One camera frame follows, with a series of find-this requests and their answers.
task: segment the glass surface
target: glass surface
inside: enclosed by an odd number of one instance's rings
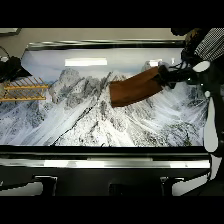
[[[45,92],[47,99],[2,103],[0,144],[103,147],[203,145],[207,102],[196,86],[178,83],[173,90],[166,87],[156,95],[126,107],[112,108],[110,105],[110,81],[123,80],[148,69],[150,60],[162,59],[169,65],[176,65],[181,61],[181,50],[26,51],[22,66],[50,85]],[[67,59],[73,62],[81,59],[89,64],[94,59],[94,63],[102,65],[65,66]]]

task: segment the mountain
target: mountain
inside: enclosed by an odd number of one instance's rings
[[[112,108],[109,83],[68,68],[45,101],[0,105],[0,144],[81,146],[202,145],[207,101],[196,87],[178,83],[141,102]]]

